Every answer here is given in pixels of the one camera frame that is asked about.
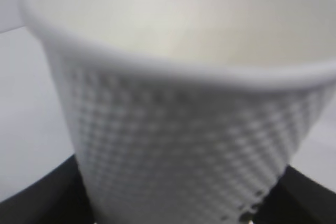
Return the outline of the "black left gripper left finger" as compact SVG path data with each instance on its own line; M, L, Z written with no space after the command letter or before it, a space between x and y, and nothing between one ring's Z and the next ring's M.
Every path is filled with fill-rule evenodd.
M1 223L95 223L74 156L1 202Z

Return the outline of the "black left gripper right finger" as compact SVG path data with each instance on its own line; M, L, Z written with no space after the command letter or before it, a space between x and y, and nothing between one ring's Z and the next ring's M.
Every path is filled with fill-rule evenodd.
M335 223L335 193L289 166L253 223Z

